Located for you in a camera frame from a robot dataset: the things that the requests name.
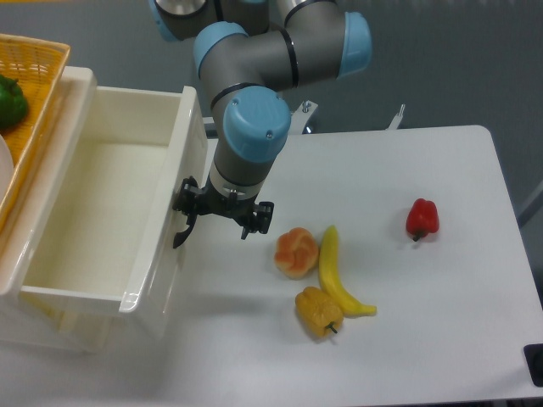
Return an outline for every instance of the red bell pepper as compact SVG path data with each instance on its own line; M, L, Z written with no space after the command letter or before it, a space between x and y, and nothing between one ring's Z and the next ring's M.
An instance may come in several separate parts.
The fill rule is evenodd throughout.
M417 199L407 216L406 229L413 235L415 242L429 233L437 232L439 217L435 203L422 198Z

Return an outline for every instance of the white plate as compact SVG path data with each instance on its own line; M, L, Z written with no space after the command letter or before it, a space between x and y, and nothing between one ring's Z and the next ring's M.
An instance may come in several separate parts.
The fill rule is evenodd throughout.
M8 145L0 136L0 201L8 190L11 177L14 174L14 161L11 158Z

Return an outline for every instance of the toy food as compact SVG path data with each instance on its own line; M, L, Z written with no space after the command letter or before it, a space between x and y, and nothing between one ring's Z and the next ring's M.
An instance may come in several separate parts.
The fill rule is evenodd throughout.
M0 130L16 125L28 113L28 103L17 80L0 75Z
M435 203L419 198L413 204L406 221L406 230L413 235L413 241L439 230L438 210Z
M319 258L319 281L322 289L338 303L345 315L375 315L377 307L361 303L344 289L339 278L338 250L338 231L335 226L330 226L324 232Z
M328 294L317 287L306 287L296 296L296 310L307 327L318 337L338 333L343 312Z
M298 279L316 266L319 247L315 238L303 227L295 227L277 240L273 260L288 277Z

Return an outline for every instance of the pepper stem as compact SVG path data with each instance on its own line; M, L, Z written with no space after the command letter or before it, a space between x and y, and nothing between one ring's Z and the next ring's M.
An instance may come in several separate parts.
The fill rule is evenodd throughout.
M424 236L424 231L418 231L415 233L415 236L413 236L413 242L418 242L421 237Z
M338 333L338 331L336 331L336 328L333 327L333 324L334 322L332 321L328 325L326 325L325 328L331 329L333 333Z

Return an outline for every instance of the bell pepper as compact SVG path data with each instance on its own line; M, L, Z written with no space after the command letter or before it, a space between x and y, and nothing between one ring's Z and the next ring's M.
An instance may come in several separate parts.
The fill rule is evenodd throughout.
M296 296L296 310L307 327L318 337L338 333L343 311L328 294L317 287L306 287Z
M16 125L28 113L28 102L17 81L0 75L0 129Z
M413 241L426 237L439 230L439 216L435 203L419 198L413 204L406 221L407 232L413 235Z

